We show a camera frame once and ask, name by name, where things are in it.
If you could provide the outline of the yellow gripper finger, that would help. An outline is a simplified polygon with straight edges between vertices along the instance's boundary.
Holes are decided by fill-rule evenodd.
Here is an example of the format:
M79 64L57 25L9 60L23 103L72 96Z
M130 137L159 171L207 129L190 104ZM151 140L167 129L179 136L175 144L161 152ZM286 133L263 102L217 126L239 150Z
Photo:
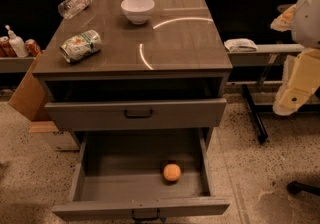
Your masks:
M284 9L281 14L272 21L270 28L280 32L291 30L295 9L296 5L291 5Z
M273 112L289 116L299 110L320 87L320 50L305 49L288 55L283 68L282 85L275 96Z

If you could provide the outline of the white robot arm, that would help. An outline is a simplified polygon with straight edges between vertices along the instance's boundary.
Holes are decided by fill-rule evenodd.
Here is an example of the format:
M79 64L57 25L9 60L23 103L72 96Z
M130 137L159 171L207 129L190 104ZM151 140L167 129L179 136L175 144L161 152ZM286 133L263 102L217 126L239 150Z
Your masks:
M320 0L298 0L273 20L270 27L291 31L292 40L305 49L288 56L273 104L277 115L298 111L320 87Z

